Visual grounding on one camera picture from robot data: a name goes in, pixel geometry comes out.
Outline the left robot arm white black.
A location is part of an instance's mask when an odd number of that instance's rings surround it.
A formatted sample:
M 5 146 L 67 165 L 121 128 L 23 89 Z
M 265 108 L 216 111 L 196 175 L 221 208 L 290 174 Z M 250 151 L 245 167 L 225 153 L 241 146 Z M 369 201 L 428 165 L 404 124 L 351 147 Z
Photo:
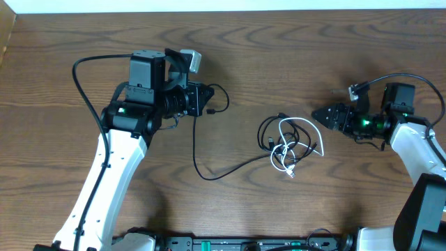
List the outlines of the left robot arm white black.
M 123 199 L 162 120 L 198 117 L 214 89 L 189 79 L 198 73 L 195 50 L 138 50 L 129 55 L 129 79 L 119 84 L 101 114 L 95 159 L 75 206 L 51 245 L 35 250 L 157 250 L 148 234 L 113 240 Z

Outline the black usb cable thick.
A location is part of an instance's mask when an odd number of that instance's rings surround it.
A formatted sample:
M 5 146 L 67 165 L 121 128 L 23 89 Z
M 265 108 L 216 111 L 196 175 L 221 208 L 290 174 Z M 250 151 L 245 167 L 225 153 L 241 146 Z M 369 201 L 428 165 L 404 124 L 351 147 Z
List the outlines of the black usb cable thick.
M 269 153 L 273 167 L 285 172 L 293 169 L 301 160 L 315 153 L 323 156 L 323 140 L 321 137 L 314 141 L 308 130 L 305 130 L 297 121 L 308 123 L 317 133 L 320 131 L 307 119 L 291 117 L 285 113 L 278 113 L 264 119 L 257 130 L 256 140 L 259 148 Z M 278 122 L 279 136 L 277 139 L 268 137 L 267 129 Z

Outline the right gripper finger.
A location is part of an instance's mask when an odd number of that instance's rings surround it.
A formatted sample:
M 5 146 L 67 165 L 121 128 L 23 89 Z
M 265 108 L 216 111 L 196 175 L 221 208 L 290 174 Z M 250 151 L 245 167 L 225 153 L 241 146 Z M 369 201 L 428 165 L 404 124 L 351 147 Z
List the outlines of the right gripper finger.
M 337 104 L 328 105 L 312 112 L 313 119 L 331 119 L 337 110 Z
M 322 126 L 326 127 L 329 130 L 338 130 L 339 129 L 339 123 L 337 120 L 324 116 L 319 117 L 316 119 L 317 122 L 319 122 Z

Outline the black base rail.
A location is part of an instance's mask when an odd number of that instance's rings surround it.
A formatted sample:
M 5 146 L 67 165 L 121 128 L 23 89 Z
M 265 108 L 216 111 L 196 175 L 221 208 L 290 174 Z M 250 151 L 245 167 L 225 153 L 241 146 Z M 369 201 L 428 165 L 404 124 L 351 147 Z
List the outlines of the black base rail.
M 155 232 L 143 227 L 127 230 L 129 234 L 143 234 L 155 239 L 156 250 L 172 251 L 243 251 L 272 250 L 287 247 L 288 250 L 338 250 L 356 249 L 355 235 L 332 234 L 327 229 L 316 229 L 308 236 L 195 236 L 176 232 Z

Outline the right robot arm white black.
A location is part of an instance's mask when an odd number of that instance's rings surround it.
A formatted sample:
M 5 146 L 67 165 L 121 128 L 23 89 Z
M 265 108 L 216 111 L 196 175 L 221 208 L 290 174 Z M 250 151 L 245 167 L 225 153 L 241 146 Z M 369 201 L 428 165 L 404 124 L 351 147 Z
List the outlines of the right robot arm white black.
M 394 225 L 361 228 L 351 245 L 356 250 L 444 250 L 445 152 L 427 119 L 415 115 L 415 87 L 388 83 L 378 114 L 369 113 L 368 90 L 367 84 L 352 86 L 355 106 L 329 105 L 313 111 L 312 118 L 358 144 L 382 139 L 401 158 L 414 188 Z

